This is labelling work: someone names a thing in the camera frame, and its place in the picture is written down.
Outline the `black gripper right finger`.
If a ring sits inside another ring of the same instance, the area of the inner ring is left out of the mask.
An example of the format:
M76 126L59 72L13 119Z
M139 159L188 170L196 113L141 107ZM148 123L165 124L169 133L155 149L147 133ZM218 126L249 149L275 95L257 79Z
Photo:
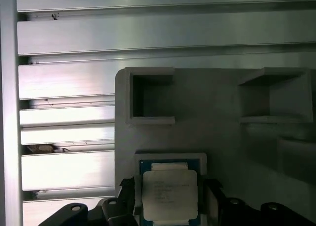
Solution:
M314 226L315 223L276 202L254 209L243 200L227 197L217 179L203 181L204 210L210 226Z

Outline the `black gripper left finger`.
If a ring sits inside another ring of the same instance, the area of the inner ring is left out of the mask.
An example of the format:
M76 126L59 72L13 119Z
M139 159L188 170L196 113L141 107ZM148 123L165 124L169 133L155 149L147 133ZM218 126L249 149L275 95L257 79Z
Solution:
M89 210L85 204L70 203L50 217L49 226L137 226L135 179L123 179L117 197L103 198Z

